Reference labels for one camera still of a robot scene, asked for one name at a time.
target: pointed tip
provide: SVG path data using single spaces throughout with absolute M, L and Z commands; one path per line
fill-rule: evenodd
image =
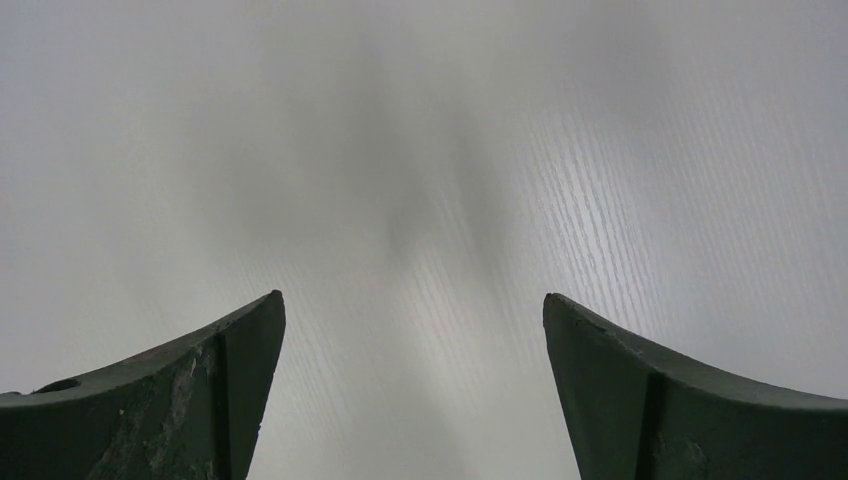
M 583 478 L 633 478 L 650 370 L 612 324 L 562 295 L 545 298 L 548 355 Z
M 285 328 L 283 297 L 274 290 L 254 305 L 238 328 L 221 333 L 232 478 L 245 478 L 249 471 Z

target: scratched surface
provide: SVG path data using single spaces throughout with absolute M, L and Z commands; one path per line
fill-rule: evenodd
M 0 391 L 277 288 L 256 479 L 576 478 L 549 291 L 848 398 L 848 4 L 522 5 L 3 3 Z

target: chipped paint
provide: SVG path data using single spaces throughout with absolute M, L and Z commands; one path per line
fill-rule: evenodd
M 206 480 L 215 480 L 217 476 L 215 475 L 215 464 L 212 460 L 206 462 Z
M 118 411 L 118 428 L 100 460 L 88 472 L 87 480 L 126 477 L 127 465 L 138 443 L 139 430 L 149 406 L 150 400 L 145 399 L 140 402 L 138 408 L 128 407 L 130 413 L 127 415 L 124 415 L 123 409 Z
M 197 358 L 192 357 L 186 367 L 174 374 L 174 380 L 171 384 L 171 408 L 165 421 L 162 422 L 162 432 L 147 444 L 148 448 L 153 451 L 149 457 L 149 464 L 154 473 L 158 473 L 162 469 L 174 433 L 182 428 L 185 421 L 188 405 L 191 401 L 195 368 L 197 368 Z
M 215 371 L 216 371 L 215 367 L 216 367 L 217 364 L 215 362 L 214 352 L 207 353 L 206 356 L 203 357 L 201 365 L 203 366 L 203 369 L 206 370 L 206 378 L 207 379 L 210 379 L 213 376 L 215 376 Z
M 660 458 L 665 453 L 665 438 L 660 432 L 657 432 L 653 442 L 651 442 L 651 453 L 654 458 Z
M 686 441 L 686 447 L 688 450 L 687 461 L 691 465 L 688 478 L 692 480 L 707 478 L 707 463 L 709 459 L 704 453 L 704 450 L 698 443 L 691 440 Z

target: pliers jaw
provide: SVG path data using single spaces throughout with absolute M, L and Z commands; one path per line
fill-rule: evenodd
M 245 478 L 285 326 L 275 291 L 114 365 L 0 395 L 0 478 Z
M 544 327 L 582 478 L 848 479 L 848 401 L 713 368 L 558 294 Z

